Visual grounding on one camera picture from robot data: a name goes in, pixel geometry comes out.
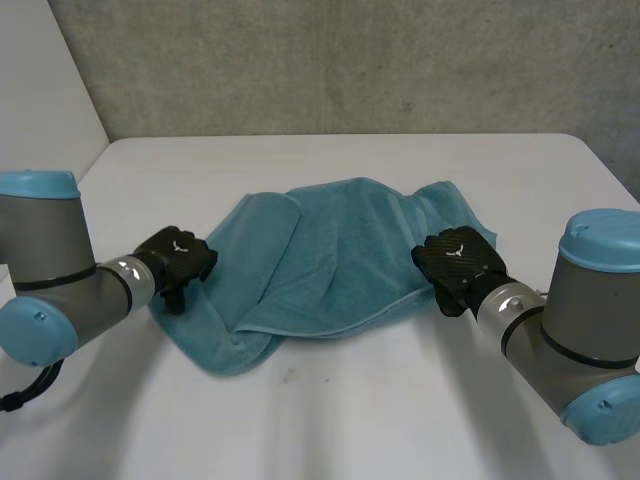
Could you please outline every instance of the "white table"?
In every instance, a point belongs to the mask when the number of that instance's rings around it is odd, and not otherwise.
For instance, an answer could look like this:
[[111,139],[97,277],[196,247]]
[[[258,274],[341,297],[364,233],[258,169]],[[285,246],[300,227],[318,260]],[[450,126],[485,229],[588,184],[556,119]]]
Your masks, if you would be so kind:
[[[404,193],[452,180],[511,273],[549,285],[584,209],[638,209],[564,135],[132,139],[81,183],[99,261],[168,224],[207,235],[246,192],[369,176]],[[12,293],[5,281],[2,301]],[[0,358],[3,393],[36,372]],[[635,479],[640,437],[582,444],[470,317],[435,308],[343,341],[288,341],[239,377],[193,366],[142,311],[0,415],[2,480]]]

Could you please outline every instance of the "blue towel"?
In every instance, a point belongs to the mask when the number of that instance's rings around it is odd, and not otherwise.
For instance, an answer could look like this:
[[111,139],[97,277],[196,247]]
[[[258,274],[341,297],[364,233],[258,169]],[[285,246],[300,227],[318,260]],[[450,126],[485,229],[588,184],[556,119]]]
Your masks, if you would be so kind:
[[197,365],[239,374],[286,337],[353,335],[427,306],[411,249],[462,225],[495,246],[450,182],[409,196],[367,178],[247,195],[207,239],[218,264],[189,285],[186,312],[164,313],[159,298],[151,309]]

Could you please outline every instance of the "light blue cap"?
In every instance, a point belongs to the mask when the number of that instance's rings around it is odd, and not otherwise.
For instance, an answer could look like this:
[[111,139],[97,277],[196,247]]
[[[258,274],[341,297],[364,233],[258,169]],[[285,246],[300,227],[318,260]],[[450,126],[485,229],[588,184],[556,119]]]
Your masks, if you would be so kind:
[[79,198],[80,191],[71,172],[25,170],[0,173],[0,195],[64,200]]
[[574,215],[560,239],[560,254],[598,272],[640,272],[640,212],[599,209]]
[[20,363],[46,367],[76,351],[78,334],[50,303],[16,297],[0,309],[0,346]]
[[640,431],[640,375],[616,378],[583,393],[560,415],[589,445],[617,443]]

